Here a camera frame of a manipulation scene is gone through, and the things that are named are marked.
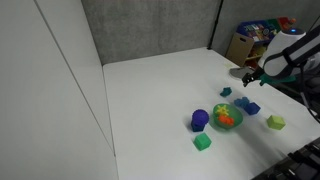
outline bowl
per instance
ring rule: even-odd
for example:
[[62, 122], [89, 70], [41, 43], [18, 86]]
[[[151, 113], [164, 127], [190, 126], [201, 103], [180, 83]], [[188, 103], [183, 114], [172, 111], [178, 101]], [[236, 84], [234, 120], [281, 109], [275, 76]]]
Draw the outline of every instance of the bowl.
[[[218, 119], [219, 114], [216, 113], [216, 111], [218, 110], [219, 106], [220, 107], [221, 106], [226, 106], [226, 108], [229, 110], [229, 112], [228, 112], [229, 115], [228, 116], [234, 119], [234, 124], [233, 125], [228, 125], [228, 124], [222, 123]], [[213, 108], [213, 121], [217, 126], [223, 128], [223, 129], [232, 129], [232, 128], [235, 128], [235, 127], [239, 126], [242, 123], [243, 115], [235, 106], [232, 106], [230, 104], [217, 104]]]

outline lime green block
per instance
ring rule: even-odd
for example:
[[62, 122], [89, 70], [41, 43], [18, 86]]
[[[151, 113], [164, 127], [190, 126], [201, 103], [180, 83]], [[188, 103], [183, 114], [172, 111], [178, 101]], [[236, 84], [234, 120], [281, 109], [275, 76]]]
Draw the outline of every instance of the lime green block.
[[202, 133], [196, 137], [193, 143], [199, 151], [202, 151], [210, 146], [211, 140], [206, 133]]
[[285, 125], [283, 118], [280, 116], [270, 116], [267, 120], [269, 128], [281, 130]]

